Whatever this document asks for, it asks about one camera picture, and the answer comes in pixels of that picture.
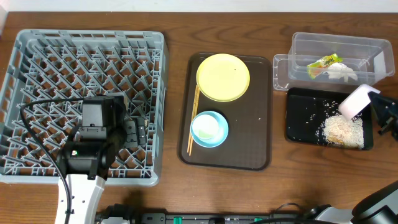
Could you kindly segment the white bowl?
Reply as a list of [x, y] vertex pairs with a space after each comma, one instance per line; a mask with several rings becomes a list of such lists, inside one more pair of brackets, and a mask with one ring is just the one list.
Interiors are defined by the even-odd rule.
[[368, 93], [380, 92], [367, 84], [362, 84], [339, 105], [338, 109], [346, 120], [351, 120], [370, 104]]

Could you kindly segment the rice food scraps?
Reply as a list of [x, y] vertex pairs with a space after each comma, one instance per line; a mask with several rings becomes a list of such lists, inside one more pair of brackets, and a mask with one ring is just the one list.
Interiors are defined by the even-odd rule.
[[310, 97], [305, 111], [309, 117], [303, 124], [302, 141], [353, 149], [364, 147], [363, 120], [359, 116], [346, 119], [339, 111], [339, 102]]

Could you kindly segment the white paper napkin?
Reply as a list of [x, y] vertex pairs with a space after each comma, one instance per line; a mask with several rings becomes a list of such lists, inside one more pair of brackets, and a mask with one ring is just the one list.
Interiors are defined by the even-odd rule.
[[358, 81], [358, 76], [354, 73], [354, 70], [343, 63], [333, 63], [330, 65], [327, 74], [330, 80], [343, 79], [345, 83], [348, 83], [349, 79]]

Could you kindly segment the white paper cup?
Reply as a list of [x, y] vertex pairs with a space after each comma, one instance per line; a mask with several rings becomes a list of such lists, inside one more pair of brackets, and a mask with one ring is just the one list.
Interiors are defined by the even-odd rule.
[[195, 136], [200, 139], [211, 139], [218, 133], [219, 125], [211, 115], [198, 115], [192, 123], [192, 130]]

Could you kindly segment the green snack wrapper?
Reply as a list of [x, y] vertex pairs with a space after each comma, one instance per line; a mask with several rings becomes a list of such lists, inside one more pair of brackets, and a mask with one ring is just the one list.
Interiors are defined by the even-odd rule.
[[328, 68], [330, 65], [334, 63], [341, 63], [343, 61], [337, 54], [331, 54], [322, 57], [321, 59], [307, 65], [307, 73], [311, 79], [315, 79], [318, 75], [321, 74], [324, 68]]

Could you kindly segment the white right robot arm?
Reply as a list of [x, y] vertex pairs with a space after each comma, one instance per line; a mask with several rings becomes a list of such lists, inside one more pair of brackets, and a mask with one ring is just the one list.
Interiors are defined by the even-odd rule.
[[[381, 129], [397, 139], [397, 100], [369, 92], [370, 104]], [[321, 205], [310, 210], [311, 218], [329, 223], [397, 224], [397, 182], [374, 192], [360, 201], [352, 210]]]

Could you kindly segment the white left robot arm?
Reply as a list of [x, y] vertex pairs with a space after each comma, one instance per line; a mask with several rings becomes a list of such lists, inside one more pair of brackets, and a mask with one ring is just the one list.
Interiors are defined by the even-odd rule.
[[87, 96], [82, 121], [68, 134], [57, 155], [67, 187], [59, 191], [56, 222], [94, 223], [108, 172], [123, 148], [143, 146], [144, 122], [127, 117], [122, 93]]

